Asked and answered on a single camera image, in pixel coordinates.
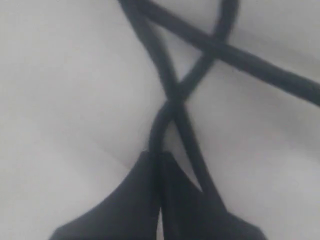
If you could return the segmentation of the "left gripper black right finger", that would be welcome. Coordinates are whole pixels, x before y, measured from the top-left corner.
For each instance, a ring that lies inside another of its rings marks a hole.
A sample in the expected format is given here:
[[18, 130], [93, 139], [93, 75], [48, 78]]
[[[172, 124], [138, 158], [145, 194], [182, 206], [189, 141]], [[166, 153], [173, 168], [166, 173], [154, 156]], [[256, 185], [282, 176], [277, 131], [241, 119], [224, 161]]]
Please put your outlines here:
[[170, 152], [161, 153], [158, 159], [164, 239], [266, 239], [259, 227], [209, 202]]

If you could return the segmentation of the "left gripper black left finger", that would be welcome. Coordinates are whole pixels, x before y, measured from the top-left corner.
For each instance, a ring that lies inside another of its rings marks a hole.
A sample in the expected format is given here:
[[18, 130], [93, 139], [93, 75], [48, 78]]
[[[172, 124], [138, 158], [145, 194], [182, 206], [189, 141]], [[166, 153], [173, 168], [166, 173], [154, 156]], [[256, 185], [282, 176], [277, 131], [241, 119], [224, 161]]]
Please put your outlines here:
[[155, 240], [160, 199], [156, 165], [143, 151], [121, 184], [101, 203], [58, 227], [52, 240]]

